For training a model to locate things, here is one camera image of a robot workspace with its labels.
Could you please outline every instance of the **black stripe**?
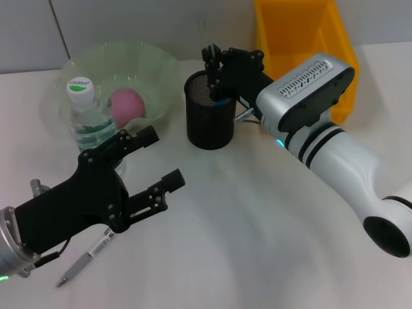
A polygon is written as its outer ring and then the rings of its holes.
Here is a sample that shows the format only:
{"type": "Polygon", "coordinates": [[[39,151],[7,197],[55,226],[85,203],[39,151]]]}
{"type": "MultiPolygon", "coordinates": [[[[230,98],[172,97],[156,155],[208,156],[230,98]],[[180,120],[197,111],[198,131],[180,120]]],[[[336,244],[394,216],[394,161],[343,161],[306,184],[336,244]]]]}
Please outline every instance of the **black stripe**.
{"type": "Polygon", "coordinates": [[[310,168],[310,164],[312,160],[314,159],[317,152],[323,147],[323,145],[326,144],[336,134],[339,134],[341,132],[344,132],[341,128],[330,131],[327,135],[324,136],[324,138],[321,139],[319,143],[316,144],[316,146],[312,149],[312,152],[309,154],[308,158],[306,159],[307,168],[310,168]]]}
{"type": "Polygon", "coordinates": [[[301,150],[299,151],[299,156],[297,158],[303,163],[303,156],[305,151],[308,149],[310,144],[323,132],[325,132],[330,127],[336,126],[333,122],[327,122],[323,126],[318,127],[309,137],[304,141],[301,150]]]}
{"type": "Polygon", "coordinates": [[[288,136],[286,136],[286,140],[285,140],[285,148],[287,150],[289,150],[289,144],[290,144],[290,140],[292,139],[292,137],[294,137],[294,133],[289,133],[288,136]]]}
{"type": "Polygon", "coordinates": [[[384,198],[384,200],[394,200],[394,201],[398,201],[401,204],[404,204],[406,207],[409,207],[410,209],[412,209],[412,203],[408,200],[405,200],[404,198],[401,198],[400,196],[387,196],[384,198]]]}

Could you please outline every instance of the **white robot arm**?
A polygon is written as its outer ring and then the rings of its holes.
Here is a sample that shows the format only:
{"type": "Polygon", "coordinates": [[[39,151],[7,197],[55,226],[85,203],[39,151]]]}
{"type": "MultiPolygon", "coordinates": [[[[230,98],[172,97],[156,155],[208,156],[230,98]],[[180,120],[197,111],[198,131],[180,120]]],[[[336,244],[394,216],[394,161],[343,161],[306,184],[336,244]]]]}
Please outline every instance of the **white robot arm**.
{"type": "Polygon", "coordinates": [[[400,258],[411,255],[412,183],[392,196],[381,196],[378,158],[329,117],[330,108],[353,80],[353,68],[318,53],[273,81],[263,73],[264,55],[259,50],[220,51],[209,46],[202,53],[212,99],[232,97],[242,102],[247,110],[237,121],[254,114],[344,198],[382,250],[400,258]]]}

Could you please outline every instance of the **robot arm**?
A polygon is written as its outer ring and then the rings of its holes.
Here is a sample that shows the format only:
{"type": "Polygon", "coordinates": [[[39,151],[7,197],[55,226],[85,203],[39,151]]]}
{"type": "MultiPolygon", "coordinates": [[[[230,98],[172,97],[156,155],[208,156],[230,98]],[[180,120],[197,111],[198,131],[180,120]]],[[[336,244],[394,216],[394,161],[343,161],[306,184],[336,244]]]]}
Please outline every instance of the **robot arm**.
{"type": "Polygon", "coordinates": [[[59,256],[57,252],[46,257],[41,254],[94,224],[103,223],[122,233],[165,211],[166,192],[185,185],[178,169],[131,197],[114,170],[123,157],[157,141],[151,126],[134,137],[121,130],[98,147],[83,151],[71,178],[41,194],[40,188],[35,188],[32,200],[1,210],[0,276],[28,276],[25,269],[59,256]]]}
{"type": "Polygon", "coordinates": [[[394,196],[381,196],[379,160],[330,120],[329,110],[352,82],[353,68],[318,53],[273,81],[263,73],[262,51],[209,46],[202,55],[211,99],[241,102],[247,110],[237,121],[255,115],[344,198],[382,250],[402,258],[411,255],[412,203],[405,195],[407,187],[394,196]]]}

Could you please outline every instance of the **pen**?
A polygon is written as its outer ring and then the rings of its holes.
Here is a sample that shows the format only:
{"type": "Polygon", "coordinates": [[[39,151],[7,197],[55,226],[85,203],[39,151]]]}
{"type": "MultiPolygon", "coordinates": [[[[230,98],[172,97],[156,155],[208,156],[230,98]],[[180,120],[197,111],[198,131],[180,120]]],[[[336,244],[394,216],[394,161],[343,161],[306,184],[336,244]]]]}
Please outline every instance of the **pen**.
{"type": "Polygon", "coordinates": [[[105,230],[104,235],[64,273],[56,287],[59,288],[72,280],[113,239],[114,235],[115,233],[111,229],[105,230]]]}

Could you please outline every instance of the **vent grille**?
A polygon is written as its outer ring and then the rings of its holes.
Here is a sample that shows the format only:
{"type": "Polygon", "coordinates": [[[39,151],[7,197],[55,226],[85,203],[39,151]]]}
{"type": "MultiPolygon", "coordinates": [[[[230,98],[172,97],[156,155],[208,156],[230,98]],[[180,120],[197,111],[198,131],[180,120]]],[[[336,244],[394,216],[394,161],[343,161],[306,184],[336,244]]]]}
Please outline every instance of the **vent grille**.
{"type": "Polygon", "coordinates": [[[332,70],[332,64],[328,61],[315,61],[302,73],[292,77],[288,82],[278,87],[277,92],[286,98],[292,98],[300,91],[304,90],[311,83],[320,79],[323,75],[332,70]]]}

